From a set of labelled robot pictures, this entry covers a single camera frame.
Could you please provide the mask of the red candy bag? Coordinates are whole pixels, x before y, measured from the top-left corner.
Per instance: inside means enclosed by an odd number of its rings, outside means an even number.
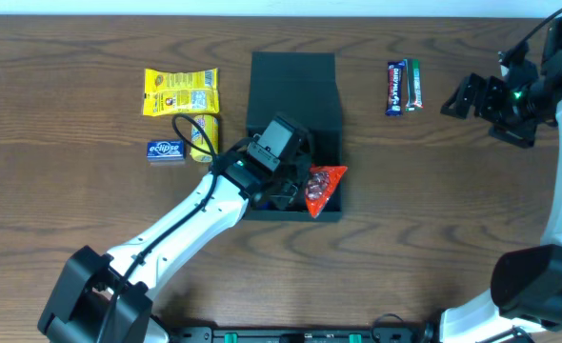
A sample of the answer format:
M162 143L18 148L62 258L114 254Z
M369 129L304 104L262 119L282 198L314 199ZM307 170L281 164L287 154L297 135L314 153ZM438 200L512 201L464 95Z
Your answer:
M327 206L347 170L346 166L310 167L305 201L312 218L317 218Z

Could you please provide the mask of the dark green box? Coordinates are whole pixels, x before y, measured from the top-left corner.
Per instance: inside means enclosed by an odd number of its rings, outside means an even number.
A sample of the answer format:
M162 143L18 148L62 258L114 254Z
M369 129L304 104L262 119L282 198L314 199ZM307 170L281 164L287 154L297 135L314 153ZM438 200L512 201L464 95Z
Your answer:
M342 107L333 54L255 52L252 55L248 137L253 141L276 115L286 116L309 131L310 138L298 156L310 156L311 167L343 164ZM314 221L316 218L311 217L306 206L305 187L287 210L253 209L246 217L262 221Z

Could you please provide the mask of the yellow candy bag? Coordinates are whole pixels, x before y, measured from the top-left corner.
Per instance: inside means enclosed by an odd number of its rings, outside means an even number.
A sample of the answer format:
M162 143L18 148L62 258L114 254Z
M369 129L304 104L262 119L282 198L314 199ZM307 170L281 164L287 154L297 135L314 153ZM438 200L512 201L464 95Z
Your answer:
M142 114L217 114L218 69L193 72L144 70Z

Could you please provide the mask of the blue oreo cookie pack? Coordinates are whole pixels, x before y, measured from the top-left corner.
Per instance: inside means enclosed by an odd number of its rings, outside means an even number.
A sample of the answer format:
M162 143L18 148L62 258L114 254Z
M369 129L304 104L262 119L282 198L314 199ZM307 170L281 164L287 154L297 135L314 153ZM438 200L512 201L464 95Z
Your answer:
M266 202L257 207L259 211L268 211L271 208L271 202Z

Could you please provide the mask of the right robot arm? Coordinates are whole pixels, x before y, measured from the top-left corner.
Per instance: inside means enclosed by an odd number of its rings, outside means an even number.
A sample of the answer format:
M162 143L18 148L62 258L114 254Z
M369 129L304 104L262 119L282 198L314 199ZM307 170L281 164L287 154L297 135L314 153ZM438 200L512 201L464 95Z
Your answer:
M497 261L491 285L468 303L442 312L441 342L501 342L562 331L562 48L546 50L541 66L521 44L500 56L502 76L465 79L442 113L464 118L469 108L492 122L491 134L521 148L534 144L538 125L558 127L559 155L552 211L540 244Z

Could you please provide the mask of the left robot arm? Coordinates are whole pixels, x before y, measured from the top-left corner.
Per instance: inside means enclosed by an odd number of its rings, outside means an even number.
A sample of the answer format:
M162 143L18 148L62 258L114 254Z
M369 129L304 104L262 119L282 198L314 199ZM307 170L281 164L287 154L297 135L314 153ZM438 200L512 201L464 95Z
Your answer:
M235 226L256 195L300 190L311 159L264 161L229 151L196 189L155 224L100 255L85 246L66 262L37 329L51 342L169 342L152 314L171 278L209 241Z

